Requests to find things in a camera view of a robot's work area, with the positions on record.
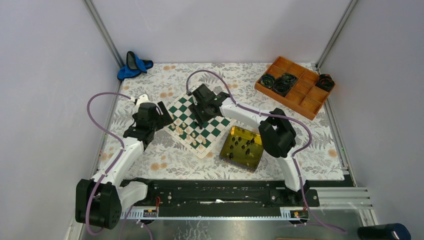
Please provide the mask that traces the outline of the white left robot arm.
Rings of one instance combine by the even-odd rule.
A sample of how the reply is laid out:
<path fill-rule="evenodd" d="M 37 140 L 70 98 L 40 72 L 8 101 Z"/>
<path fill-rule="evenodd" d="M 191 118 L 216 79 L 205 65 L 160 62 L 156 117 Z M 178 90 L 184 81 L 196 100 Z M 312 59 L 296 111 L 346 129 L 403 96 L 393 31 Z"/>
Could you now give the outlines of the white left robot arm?
<path fill-rule="evenodd" d="M 155 132 L 170 125 L 173 119 L 162 101 L 150 102 L 147 95 L 138 98 L 126 96 L 137 108 L 132 115 L 133 124 L 119 137 L 120 147 L 112 158 L 90 179 L 81 179 L 76 186 L 75 221 L 86 225 L 91 235 L 98 235 L 92 226 L 101 230 L 112 230 L 119 222 L 122 212 L 140 202 L 152 204 L 155 192 L 144 182 L 121 183 L 126 172 L 147 146 L 153 141 Z"/>

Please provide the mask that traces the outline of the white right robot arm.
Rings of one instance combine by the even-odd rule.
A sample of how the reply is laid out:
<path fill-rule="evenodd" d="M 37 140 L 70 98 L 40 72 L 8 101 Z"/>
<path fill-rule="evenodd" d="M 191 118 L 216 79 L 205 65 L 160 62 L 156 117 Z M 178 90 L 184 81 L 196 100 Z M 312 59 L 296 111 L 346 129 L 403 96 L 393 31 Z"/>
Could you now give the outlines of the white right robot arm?
<path fill-rule="evenodd" d="M 242 105 L 231 94 L 215 94 L 205 84 L 193 91 L 188 90 L 187 95 L 193 100 L 188 108 L 200 127 L 211 119 L 223 117 L 258 129 L 263 149 L 276 158 L 281 167 L 285 187 L 289 189 L 286 193 L 287 201 L 293 206 L 299 206 L 307 199 L 303 189 L 306 179 L 294 159 L 297 134 L 290 123 L 295 121 L 294 118 L 287 117 L 279 108 L 266 112 Z"/>

